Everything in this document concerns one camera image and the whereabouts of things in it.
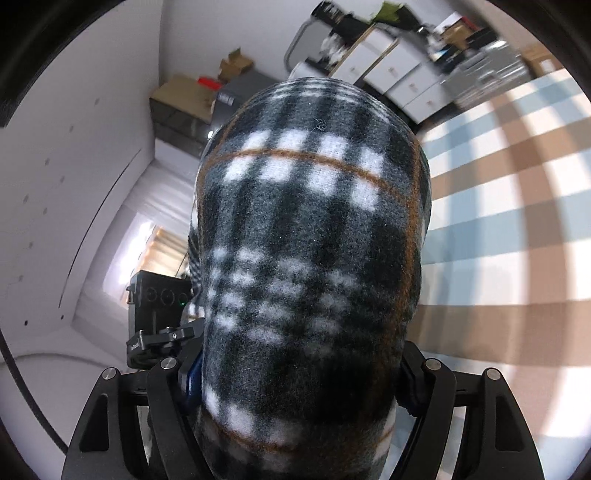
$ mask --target silver screw head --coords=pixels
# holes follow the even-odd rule
[[[160,362],[160,366],[162,368],[164,368],[165,370],[170,370],[171,368],[174,368],[177,364],[177,359],[173,358],[172,356],[169,356],[168,358],[165,358],[164,360],[162,360]]]
[[[117,369],[113,367],[105,368],[101,373],[101,377],[105,380],[110,380],[117,374]]]
[[[496,368],[489,368],[486,371],[486,376],[491,380],[500,380],[501,379],[501,372],[499,372]]]
[[[441,362],[436,358],[430,358],[425,362],[425,367],[427,367],[429,370],[436,372],[441,368]]]

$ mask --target black clamp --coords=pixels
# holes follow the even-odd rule
[[[397,390],[399,405],[417,420],[391,480],[436,478],[454,407],[466,407],[466,419],[452,480],[544,480],[527,423],[497,369],[453,372],[406,342]]]
[[[104,370],[74,431],[62,480],[152,479],[138,405],[150,407],[152,455],[168,480],[213,480],[187,419],[200,403],[202,346],[202,336],[190,339],[178,357],[149,371]],[[417,419],[391,480],[437,478],[455,407],[466,407],[466,420],[453,480],[544,479],[525,419],[498,370],[453,372],[406,342],[396,398]]]

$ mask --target white wall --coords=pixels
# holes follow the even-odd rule
[[[287,78],[283,57],[301,24],[320,0],[164,0],[161,76],[217,75],[221,59],[235,48],[256,67],[277,79]],[[381,0],[339,0],[346,11],[370,18]],[[453,9],[444,0],[410,0],[408,6],[431,24]]]
[[[99,18],[0,129],[0,326],[66,441],[101,370],[125,368],[70,323],[109,224],[154,158],[148,97],[158,86],[161,7],[127,0]],[[59,479],[63,455],[4,366],[0,391],[0,416],[25,460],[41,479]]]

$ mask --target camera lens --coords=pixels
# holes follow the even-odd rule
[[[187,297],[187,294],[186,293],[181,293],[178,296],[178,304],[181,307],[184,307],[187,304],[188,301],[189,301],[189,297]]]
[[[171,306],[174,303],[174,293],[172,290],[165,288],[162,293],[160,294],[160,300],[164,303],[167,307]]]
[[[148,301],[156,301],[156,300],[158,300],[158,292],[156,291],[155,288],[150,287],[146,291],[146,299]]]

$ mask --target cabinet drawer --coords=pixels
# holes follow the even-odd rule
[[[379,28],[374,28],[362,43],[365,47],[368,47],[370,50],[374,50],[378,55],[381,55],[392,46],[394,39],[385,31],[382,31]]]
[[[435,74],[427,65],[419,65],[390,88],[386,95],[396,105],[403,107],[437,82],[439,82],[439,75]]]
[[[355,83],[378,59],[378,55],[363,44],[357,45],[330,76],[337,80]]]
[[[365,81],[385,93],[420,62],[420,55],[406,43],[399,43],[366,76]]]
[[[449,95],[441,84],[432,85],[429,90],[423,92],[407,106],[403,108],[404,112],[416,123],[429,118],[435,112],[438,112],[451,102]]]

